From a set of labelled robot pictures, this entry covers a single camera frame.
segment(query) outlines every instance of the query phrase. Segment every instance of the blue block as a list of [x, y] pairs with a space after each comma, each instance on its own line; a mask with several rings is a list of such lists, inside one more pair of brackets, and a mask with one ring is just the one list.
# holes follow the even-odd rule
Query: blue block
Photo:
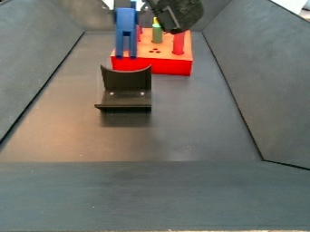
[[115, 55], [123, 58], [124, 38], [128, 36], [129, 57], [136, 58], [136, 10], [132, 8], [116, 9]]
[[131, 8], [136, 10], [136, 0], [131, 0]]

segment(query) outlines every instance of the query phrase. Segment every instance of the white object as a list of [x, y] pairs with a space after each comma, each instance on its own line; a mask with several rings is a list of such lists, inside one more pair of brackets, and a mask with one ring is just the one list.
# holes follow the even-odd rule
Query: white object
[[283, 6], [287, 10], [290, 10], [295, 14], [300, 13], [304, 4], [310, 2], [307, 0], [271, 0], [271, 1], [279, 4], [280, 6]]
[[[113, 9], [113, 0], [101, 0], [103, 3], [108, 6], [109, 10]], [[141, 0], [135, 0], [135, 9], [136, 11], [140, 11], [141, 7], [145, 3], [141, 2]]]

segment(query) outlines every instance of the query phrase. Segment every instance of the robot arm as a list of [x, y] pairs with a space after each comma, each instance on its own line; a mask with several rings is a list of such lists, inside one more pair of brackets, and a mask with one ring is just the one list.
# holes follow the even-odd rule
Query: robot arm
[[160, 0], [157, 4], [153, 0], [145, 2], [157, 17], [161, 30], [171, 34], [183, 33], [203, 16], [200, 0]]

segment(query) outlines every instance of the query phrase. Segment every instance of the gray wall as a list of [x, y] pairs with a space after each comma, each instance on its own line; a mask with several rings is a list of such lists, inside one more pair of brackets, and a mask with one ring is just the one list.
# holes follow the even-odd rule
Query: gray wall
[[[101, 8], [100, 0], [53, 0], [68, 12], [68, 15], [76, 20], [85, 31], [111, 31], [113, 30], [113, 21], [111, 12]], [[231, 0], [200, 0], [204, 6], [204, 16], [192, 27], [194, 31], [202, 31], [206, 25], [212, 21], [218, 13], [226, 7]], [[152, 13], [143, 15], [145, 26], [151, 26]]]
[[264, 159], [310, 168], [310, 24], [232, 0], [203, 34]]
[[0, 141], [83, 32], [51, 1], [0, 4]]

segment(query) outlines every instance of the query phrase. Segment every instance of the red base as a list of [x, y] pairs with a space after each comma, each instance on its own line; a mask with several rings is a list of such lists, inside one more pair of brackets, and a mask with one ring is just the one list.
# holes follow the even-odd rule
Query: red base
[[173, 36], [163, 35], [161, 43], [151, 42], [152, 29], [144, 28], [137, 42], [137, 58], [131, 59], [128, 52], [123, 53], [123, 58], [116, 59], [115, 51], [111, 53], [112, 69], [120, 71], [133, 71], [144, 69], [151, 65], [151, 72], [155, 74], [184, 75], [191, 74], [192, 52], [191, 52], [191, 35], [186, 33], [184, 54], [172, 54]]

